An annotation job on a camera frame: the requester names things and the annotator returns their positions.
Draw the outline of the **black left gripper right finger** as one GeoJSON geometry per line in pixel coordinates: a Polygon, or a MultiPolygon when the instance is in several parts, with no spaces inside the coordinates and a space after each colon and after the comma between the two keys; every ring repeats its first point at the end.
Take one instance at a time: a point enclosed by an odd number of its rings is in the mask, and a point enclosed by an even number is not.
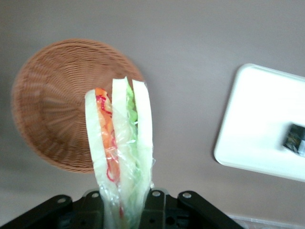
{"type": "Polygon", "coordinates": [[[194,191],[174,198],[161,188],[150,190],[142,211],[144,229],[241,229],[237,222],[194,191]]]}

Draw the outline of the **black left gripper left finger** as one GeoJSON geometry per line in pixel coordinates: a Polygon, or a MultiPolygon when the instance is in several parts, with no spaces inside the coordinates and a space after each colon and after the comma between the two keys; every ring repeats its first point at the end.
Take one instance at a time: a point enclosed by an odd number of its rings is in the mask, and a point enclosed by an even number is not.
{"type": "Polygon", "coordinates": [[[2,229],[103,229],[104,202],[98,189],[73,201],[57,195],[1,226],[2,229]]]}

